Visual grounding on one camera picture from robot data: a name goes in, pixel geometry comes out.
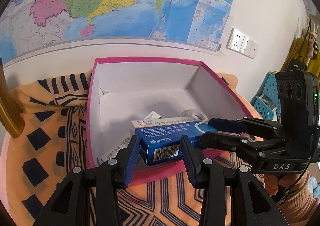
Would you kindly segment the person's right hand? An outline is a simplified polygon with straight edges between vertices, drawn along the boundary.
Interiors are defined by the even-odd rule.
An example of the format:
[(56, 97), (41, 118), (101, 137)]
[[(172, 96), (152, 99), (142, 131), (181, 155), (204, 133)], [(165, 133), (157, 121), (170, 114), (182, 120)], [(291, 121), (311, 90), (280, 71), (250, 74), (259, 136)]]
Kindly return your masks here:
[(286, 189), (291, 187), (289, 192), (299, 191), (305, 184), (309, 183), (309, 171), (303, 174), (288, 174), (278, 179), (275, 175), (264, 175), (265, 190), (269, 195), (274, 196), (279, 187), (285, 187)]

